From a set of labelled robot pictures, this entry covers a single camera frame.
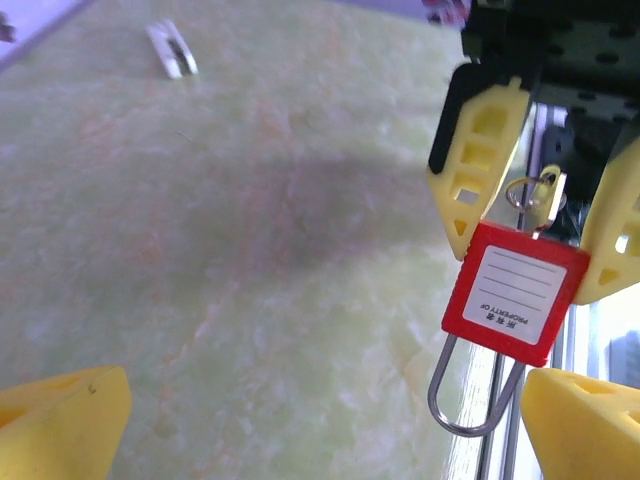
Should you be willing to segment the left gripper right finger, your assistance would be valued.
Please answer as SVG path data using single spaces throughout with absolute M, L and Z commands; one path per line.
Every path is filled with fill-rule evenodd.
M 520 408 L 544 480 L 640 480 L 640 389 L 536 368 Z

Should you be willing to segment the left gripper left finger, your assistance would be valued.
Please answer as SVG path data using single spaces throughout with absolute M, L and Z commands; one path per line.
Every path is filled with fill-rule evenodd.
M 0 480 L 106 480 L 131 411 L 120 366 L 0 390 Z

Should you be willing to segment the silver key with ring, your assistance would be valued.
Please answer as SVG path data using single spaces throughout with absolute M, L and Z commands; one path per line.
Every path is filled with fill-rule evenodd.
M 506 200 L 520 213 L 519 230 L 538 238 L 553 225 L 566 204 L 566 180 L 566 173 L 552 164 L 537 177 L 520 177 L 507 185 Z

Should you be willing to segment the red padlock with white label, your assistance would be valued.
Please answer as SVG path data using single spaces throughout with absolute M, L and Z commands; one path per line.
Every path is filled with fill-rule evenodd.
M 496 428 L 525 369 L 546 364 L 589 263 L 589 254 L 579 248 L 478 224 L 441 322 L 447 337 L 427 392 L 429 410 L 440 426 L 466 438 L 483 437 Z M 438 405 L 458 340 L 514 361 L 494 407 L 478 426 L 454 423 Z

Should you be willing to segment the white plastic clip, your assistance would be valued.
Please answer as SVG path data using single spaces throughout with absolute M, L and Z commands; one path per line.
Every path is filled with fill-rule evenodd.
M 146 32 L 169 79 L 199 73 L 195 57 L 173 21 L 153 22 L 146 27 Z

